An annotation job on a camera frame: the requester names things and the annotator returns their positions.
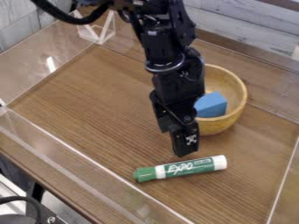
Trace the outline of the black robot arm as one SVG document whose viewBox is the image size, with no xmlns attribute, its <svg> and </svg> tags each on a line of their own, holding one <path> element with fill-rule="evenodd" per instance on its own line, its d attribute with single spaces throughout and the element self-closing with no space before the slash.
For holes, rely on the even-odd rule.
<svg viewBox="0 0 299 224">
<path fill-rule="evenodd" d="M 206 93 L 204 60 L 192 48 L 196 24 L 183 0 L 116 0 L 113 7 L 144 48 L 144 68 L 153 75 L 149 99 L 156 121 L 171 136 L 173 154 L 183 157 L 199 149 L 194 105 Z"/>
</svg>

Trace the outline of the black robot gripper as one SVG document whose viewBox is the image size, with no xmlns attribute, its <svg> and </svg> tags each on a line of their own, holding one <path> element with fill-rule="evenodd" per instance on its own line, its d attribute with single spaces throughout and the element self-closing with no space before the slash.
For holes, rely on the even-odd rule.
<svg viewBox="0 0 299 224">
<path fill-rule="evenodd" d="M 173 154 L 182 158 L 199 149 L 199 124 L 195 122 L 196 100 L 206 92 L 204 60 L 191 47 L 177 68 L 155 73 L 149 99 L 160 131 L 169 129 Z"/>
</svg>

